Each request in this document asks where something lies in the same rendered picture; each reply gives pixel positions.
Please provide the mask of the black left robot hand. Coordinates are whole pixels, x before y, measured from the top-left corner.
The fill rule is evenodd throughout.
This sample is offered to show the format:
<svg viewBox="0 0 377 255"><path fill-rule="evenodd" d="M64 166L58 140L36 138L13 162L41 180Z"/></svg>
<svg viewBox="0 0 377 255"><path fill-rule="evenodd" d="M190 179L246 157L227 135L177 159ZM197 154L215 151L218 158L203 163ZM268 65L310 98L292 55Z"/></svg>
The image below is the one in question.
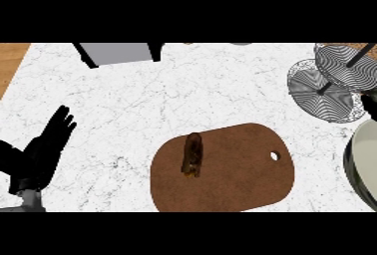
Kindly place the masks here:
<svg viewBox="0 0 377 255"><path fill-rule="evenodd" d="M60 153L76 124L69 108L58 106L44 130L20 150L0 139L0 171L10 176L8 193L30 189L41 191L57 167Z"/></svg>

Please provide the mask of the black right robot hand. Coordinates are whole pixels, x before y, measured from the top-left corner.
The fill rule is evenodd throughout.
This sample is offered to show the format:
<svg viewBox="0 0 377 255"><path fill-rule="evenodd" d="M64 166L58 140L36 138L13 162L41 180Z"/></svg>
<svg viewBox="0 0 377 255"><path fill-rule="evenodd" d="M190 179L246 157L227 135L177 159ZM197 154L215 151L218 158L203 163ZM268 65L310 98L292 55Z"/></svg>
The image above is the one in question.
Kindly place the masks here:
<svg viewBox="0 0 377 255"><path fill-rule="evenodd" d="M360 96L360 101L363 105L363 110L367 112L370 119L377 122L377 103L366 95Z"/></svg>

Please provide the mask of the dark brown eggplant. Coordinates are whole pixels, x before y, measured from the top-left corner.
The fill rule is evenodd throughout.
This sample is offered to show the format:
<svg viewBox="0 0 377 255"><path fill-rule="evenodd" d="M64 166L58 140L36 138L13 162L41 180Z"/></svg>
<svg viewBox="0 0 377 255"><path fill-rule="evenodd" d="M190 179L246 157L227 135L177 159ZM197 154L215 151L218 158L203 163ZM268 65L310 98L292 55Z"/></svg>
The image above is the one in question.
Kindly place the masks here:
<svg viewBox="0 0 377 255"><path fill-rule="evenodd" d="M187 135L184 144L184 158L181 165L181 173L184 177L197 177L202 160L202 142L196 132Z"/></svg>

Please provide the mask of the brown wooden cutting board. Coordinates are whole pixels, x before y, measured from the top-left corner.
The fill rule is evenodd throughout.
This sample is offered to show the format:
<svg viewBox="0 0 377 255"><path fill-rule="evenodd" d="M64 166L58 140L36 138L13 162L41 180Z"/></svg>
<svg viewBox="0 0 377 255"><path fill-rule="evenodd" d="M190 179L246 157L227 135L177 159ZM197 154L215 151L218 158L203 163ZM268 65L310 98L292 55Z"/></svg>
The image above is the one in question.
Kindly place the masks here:
<svg viewBox="0 0 377 255"><path fill-rule="evenodd" d="M289 152L260 124L203 131L197 177L181 173L186 138L169 139L150 166L150 195L159 211L242 211L277 202L294 181Z"/></svg>

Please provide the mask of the grey and black appliance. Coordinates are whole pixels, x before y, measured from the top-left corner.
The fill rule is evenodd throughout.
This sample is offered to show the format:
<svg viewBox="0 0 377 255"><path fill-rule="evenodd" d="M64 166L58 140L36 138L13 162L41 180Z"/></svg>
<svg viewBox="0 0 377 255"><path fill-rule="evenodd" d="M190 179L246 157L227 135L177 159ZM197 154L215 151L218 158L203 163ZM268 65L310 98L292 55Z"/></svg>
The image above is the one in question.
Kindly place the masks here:
<svg viewBox="0 0 377 255"><path fill-rule="evenodd" d="M163 43L75 43L81 61L89 69L103 65L160 60Z"/></svg>

